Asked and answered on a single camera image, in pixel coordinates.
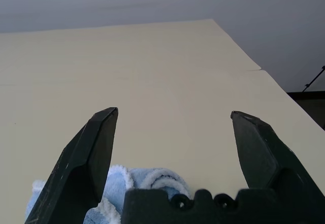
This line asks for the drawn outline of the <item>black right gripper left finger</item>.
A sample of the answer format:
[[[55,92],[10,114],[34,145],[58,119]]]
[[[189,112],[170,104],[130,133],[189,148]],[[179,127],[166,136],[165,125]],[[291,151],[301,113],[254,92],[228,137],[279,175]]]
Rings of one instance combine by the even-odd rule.
[[[26,223],[83,223],[101,201],[110,167],[118,109],[95,113],[59,156]]]

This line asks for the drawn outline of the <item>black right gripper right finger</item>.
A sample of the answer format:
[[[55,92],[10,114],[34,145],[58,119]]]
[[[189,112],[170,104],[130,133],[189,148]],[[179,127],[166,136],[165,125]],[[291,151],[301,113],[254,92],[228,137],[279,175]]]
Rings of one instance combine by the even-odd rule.
[[[231,119],[248,187],[272,192],[284,223],[324,223],[323,193],[272,127],[240,111]]]

